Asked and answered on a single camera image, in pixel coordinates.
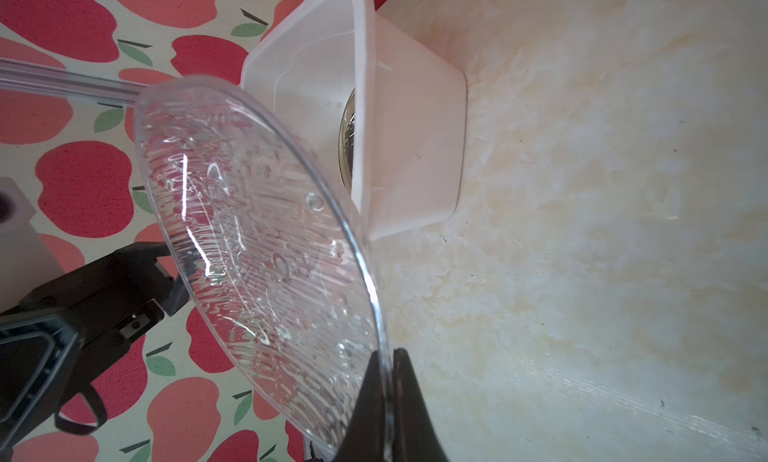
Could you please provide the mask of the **brown glass plate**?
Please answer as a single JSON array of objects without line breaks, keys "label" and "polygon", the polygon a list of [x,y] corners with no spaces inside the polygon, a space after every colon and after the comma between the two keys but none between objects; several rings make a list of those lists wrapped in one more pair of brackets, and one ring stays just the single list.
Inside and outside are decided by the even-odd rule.
[{"label": "brown glass plate", "polygon": [[352,188],[355,138],[355,92],[351,92],[342,112],[338,136],[338,164],[344,187]]}]

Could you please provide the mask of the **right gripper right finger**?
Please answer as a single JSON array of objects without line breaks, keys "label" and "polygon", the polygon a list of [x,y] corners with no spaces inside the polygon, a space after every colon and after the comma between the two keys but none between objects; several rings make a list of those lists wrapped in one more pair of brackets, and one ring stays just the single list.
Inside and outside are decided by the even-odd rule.
[{"label": "right gripper right finger", "polygon": [[393,355],[396,462],[448,462],[422,397],[408,352],[398,348]]}]

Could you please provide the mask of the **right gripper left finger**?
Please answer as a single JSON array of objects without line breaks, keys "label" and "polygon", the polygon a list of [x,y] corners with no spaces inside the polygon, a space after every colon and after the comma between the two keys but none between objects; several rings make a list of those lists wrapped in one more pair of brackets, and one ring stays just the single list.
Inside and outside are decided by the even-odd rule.
[{"label": "right gripper left finger", "polygon": [[385,398],[379,354],[368,362],[346,434],[334,462],[383,462],[385,451]]}]

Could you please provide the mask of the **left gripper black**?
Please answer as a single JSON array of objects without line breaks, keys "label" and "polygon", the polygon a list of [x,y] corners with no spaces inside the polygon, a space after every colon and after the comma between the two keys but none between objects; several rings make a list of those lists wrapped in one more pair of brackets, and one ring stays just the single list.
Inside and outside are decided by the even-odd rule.
[{"label": "left gripper black", "polygon": [[67,402],[80,393],[187,303],[181,277],[160,263],[170,254],[164,242],[130,244],[1,312],[3,461],[55,412],[61,396]]}]

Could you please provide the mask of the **clear glass plate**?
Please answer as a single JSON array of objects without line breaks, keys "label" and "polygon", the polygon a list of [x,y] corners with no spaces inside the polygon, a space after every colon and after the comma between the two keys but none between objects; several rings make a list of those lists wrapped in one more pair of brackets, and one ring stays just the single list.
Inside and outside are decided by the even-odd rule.
[{"label": "clear glass plate", "polygon": [[135,104],[139,167],[184,285],[254,388],[336,454],[371,354],[393,459],[392,362],[366,231],[313,149],[237,86],[189,76]]}]

